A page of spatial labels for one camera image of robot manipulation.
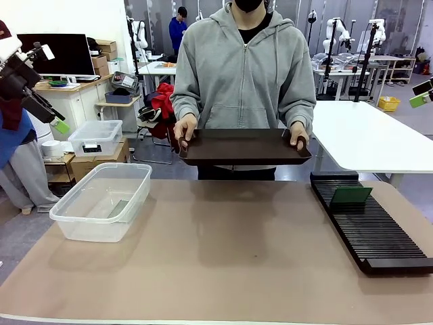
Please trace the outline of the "person's left hand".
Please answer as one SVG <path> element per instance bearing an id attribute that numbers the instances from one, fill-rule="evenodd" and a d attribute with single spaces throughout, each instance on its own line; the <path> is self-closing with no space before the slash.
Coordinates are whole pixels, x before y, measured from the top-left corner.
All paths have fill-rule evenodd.
<path id="1" fill-rule="evenodd" d="M 309 136 L 304 128 L 304 125 L 297 121 L 290 126 L 290 144 L 296 147 L 297 151 L 301 151 L 309 144 Z"/>

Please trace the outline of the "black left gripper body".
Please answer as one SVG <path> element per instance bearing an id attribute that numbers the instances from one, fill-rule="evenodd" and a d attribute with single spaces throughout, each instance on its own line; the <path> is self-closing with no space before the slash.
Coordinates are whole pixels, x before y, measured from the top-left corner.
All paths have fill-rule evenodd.
<path id="1" fill-rule="evenodd" d="M 18 56 L 11 56 L 1 70 L 1 98 L 22 100 L 40 80 L 40 75 Z"/>

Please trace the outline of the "person's right hand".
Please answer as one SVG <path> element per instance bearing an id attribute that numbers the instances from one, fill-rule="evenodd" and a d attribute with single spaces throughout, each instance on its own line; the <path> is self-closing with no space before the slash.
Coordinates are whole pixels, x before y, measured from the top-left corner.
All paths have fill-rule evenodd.
<path id="1" fill-rule="evenodd" d="M 181 147 L 188 147 L 188 143 L 193 137 L 196 126 L 197 118 L 192 113 L 186 114 L 175 123 L 173 131 L 175 139 L 180 143 Z"/>

